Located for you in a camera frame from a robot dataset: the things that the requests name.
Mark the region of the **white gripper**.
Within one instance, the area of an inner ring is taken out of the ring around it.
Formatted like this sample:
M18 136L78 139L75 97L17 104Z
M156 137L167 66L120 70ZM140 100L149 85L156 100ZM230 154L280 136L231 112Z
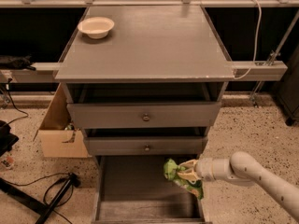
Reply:
M194 170L178 171L178 176L182 179L195 182L199 179L207 182L215 180L213 175L213 160L211 158L203 158L201 160L189 160L181 163L180 167Z

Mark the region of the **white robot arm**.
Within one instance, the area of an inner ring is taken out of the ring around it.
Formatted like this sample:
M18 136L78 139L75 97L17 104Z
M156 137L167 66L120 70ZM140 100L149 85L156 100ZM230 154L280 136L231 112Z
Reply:
M227 159L203 158L181 163L178 176L189 181L226 181L260 186L292 218L299 221L299 188L271 173L249 153L235 152Z

